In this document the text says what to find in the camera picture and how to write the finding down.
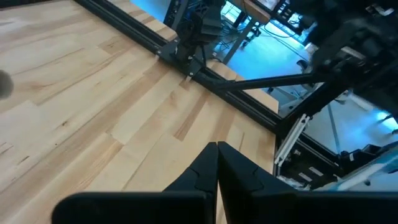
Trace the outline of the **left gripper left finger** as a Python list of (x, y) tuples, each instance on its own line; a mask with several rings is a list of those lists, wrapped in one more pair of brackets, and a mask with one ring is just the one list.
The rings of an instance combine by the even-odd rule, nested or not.
[(61, 200), (52, 224), (215, 224), (218, 146), (210, 142), (161, 192), (83, 192)]

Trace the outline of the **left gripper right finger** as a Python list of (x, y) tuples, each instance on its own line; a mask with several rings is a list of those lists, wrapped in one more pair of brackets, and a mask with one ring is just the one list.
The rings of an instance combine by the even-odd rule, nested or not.
[(218, 149), (228, 224), (398, 224), (398, 192), (296, 190), (228, 143)]

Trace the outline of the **wooden topped desk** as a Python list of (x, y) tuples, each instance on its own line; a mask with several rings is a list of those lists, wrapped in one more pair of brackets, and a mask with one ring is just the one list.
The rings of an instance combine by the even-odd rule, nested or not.
[(237, 51), (239, 46), (242, 44), (244, 39), (247, 37), (249, 32), (255, 23), (259, 22), (260, 24), (267, 24), (271, 19), (271, 11), (268, 9), (263, 9), (258, 6), (256, 3), (251, 0), (228, 0), (234, 6), (239, 8), (241, 12), (247, 16), (250, 16), (251, 19), (243, 29), (242, 33), (238, 35), (238, 38), (234, 42), (233, 46), (230, 48), (229, 52), (225, 55), (223, 59), (223, 63), (225, 65), (231, 60), (234, 53)]

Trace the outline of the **grey table leg frame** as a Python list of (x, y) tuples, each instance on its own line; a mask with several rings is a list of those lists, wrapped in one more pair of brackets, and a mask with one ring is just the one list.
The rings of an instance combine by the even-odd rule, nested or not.
[(333, 111), (332, 111), (331, 104), (327, 105), (327, 109), (328, 109), (328, 115), (329, 115), (329, 118), (330, 118), (331, 129), (332, 129), (332, 133), (333, 133), (333, 139), (334, 139), (334, 142), (335, 142), (336, 153), (337, 154), (341, 154), (341, 145), (340, 145), (340, 140), (339, 140), (339, 137), (338, 137), (338, 132), (337, 132), (336, 123), (335, 123), (335, 119), (334, 119), (334, 116), (333, 116)]

